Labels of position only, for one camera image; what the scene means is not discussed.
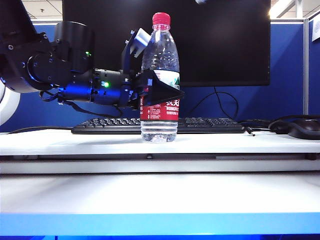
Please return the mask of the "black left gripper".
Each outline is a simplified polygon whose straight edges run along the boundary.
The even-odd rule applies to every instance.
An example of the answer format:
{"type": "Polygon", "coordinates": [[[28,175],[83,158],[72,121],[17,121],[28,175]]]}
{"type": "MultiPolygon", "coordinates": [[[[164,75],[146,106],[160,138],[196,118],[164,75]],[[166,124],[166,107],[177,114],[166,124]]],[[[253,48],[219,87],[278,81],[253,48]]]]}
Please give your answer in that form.
{"type": "Polygon", "coordinates": [[[120,70],[120,108],[140,108],[140,96],[144,94],[144,105],[157,105],[183,98],[185,93],[170,86],[157,77],[154,70],[134,73],[120,70]]]}

